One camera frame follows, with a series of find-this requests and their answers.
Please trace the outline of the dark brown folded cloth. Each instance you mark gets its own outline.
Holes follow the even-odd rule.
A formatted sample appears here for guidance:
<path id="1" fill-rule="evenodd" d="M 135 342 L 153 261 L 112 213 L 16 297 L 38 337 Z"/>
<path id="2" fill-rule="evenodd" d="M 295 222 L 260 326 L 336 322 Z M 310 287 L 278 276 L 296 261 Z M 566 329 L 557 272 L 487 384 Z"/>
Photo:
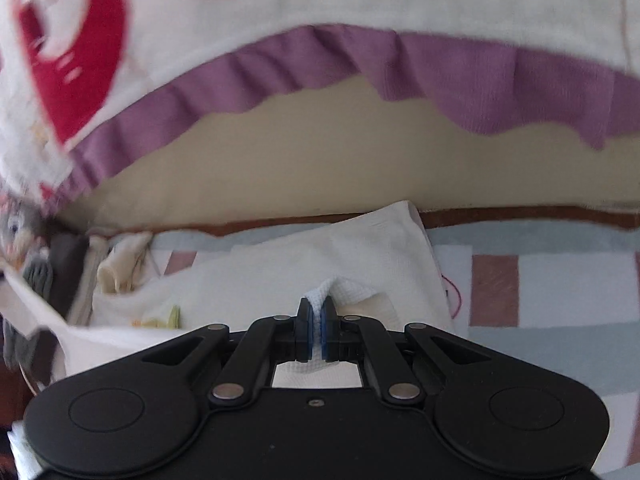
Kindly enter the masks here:
<path id="1" fill-rule="evenodd" d="M 78 291 L 88 248 L 89 239 L 85 235 L 60 233 L 51 238 L 53 281 L 48 301 L 63 318 L 70 312 Z"/>

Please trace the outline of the cream white garment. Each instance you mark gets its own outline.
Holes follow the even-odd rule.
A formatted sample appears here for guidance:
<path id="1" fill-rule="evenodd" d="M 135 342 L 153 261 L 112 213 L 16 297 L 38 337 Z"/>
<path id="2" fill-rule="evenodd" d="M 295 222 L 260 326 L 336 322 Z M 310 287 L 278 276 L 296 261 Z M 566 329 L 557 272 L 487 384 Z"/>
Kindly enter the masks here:
<path id="1" fill-rule="evenodd" d="M 60 338 L 70 376 L 114 364 L 115 385 L 93 387 L 82 406 L 96 426 L 50 408 L 55 444 L 76 439 L 100 473 L 134 474 L 175 455 L 194 435 L 204 400 L 177 377 L 188 356 L 222 345 L 225 330 L 292 315 L 300 300 L 356 308 L 399 330 L 452 323 L 433 249 L 414 207 L 397 203 L 323 228 L 236 246 L 175 274 L 147 278 L 131 292 L 90 288 L 92 317 L 73 326 L 10 271 L 1 311 L 20 330 Z"/>

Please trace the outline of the grey bunny plush toy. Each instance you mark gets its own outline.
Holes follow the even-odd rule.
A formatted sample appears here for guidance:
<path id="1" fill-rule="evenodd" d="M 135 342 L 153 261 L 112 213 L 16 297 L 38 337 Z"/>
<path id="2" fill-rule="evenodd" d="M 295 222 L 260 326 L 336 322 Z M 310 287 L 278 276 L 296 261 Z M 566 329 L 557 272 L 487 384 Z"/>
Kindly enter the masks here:
<path id="1" fill-rule="evenodd" d="M 20 271 L 49 259 L 47 227 L 39 208 L 11 195 L 1 196 L 1 255 Z"/>

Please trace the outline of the cartoon quilt with purple ruffle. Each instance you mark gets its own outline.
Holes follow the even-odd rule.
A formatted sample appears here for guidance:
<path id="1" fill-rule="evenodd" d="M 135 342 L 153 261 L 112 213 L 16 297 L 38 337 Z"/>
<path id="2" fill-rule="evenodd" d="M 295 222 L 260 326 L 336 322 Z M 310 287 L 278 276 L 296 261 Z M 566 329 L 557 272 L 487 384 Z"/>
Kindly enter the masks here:
<path id="1" fill-rule="evenodd" d="M 208 114 L 355 75 L 600 148 L 639 127 L 639 0 L 1 0 L 1 185 L 59 211 Z"/>

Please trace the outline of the checkered floor rug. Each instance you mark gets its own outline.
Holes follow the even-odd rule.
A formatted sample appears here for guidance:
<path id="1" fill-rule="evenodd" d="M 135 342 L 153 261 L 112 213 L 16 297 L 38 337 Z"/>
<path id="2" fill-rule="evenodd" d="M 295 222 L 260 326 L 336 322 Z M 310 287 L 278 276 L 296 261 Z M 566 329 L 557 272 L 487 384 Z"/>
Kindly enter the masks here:
<path id="1" fill-rule="evenodd" d="M 638 478 L 638 232 L 526 220 L 427 235 L 457 333 L 593 388 L 611 416 L 596 471 Z"/>

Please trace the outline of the beige bed base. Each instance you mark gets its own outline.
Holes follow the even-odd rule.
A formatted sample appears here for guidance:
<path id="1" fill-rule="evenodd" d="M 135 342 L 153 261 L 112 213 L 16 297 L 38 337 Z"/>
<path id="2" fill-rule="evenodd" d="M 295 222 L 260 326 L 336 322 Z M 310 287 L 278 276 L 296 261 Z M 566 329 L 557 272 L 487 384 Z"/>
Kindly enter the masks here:
<path id="1" fill-rule="evenodd" d="M 428 226 L 553 218 L 633 229 L 639 140 L 602 150 L 559 125 L 479 136 L 424 100 L 385 102 L 352 78 L 210 115 L 64 210 L 74 226 L 216 233 L 338 220 L 398 200 Z"/>

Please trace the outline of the cream folded cloth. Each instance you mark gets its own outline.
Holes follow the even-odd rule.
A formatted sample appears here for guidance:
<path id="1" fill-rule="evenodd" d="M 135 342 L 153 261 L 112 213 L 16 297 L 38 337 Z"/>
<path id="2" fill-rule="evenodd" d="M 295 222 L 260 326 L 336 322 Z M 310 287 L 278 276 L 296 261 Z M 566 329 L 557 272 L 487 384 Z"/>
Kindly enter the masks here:
<path id="1" fill-rule="evenodd" d="M 96 288 L 96 274 L 100 263 L 108 255 L 110 245 L 102 236 L 90 236 L 88 252 L 85 256 L 84 267 L 76 290 L 74 301 L 66 314 L 66 321 L 73 326 L 87 326 L 91 318 L 91 305 L 94 289 Z"/>

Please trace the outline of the grey folded towel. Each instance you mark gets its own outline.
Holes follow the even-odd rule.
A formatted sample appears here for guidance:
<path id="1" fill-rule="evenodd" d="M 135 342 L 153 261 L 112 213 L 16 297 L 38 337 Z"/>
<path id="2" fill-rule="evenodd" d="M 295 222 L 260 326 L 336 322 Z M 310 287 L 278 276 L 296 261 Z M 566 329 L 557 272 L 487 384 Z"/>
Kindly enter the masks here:
<path id="1" fill-rule="evenodd" d="M 23 271 L 27 284 L 44 300 L 48 300 L 53 284 L 53 268 L 43 258 L 35 258 Z M 34 376 L 38 382 L 48 382 L 51 375 L 55 336 L 51 332 L 38 330 L 25 338 L 7 320 L 2 321 L 2 359 L 12 372 L 20 368 Z"/>

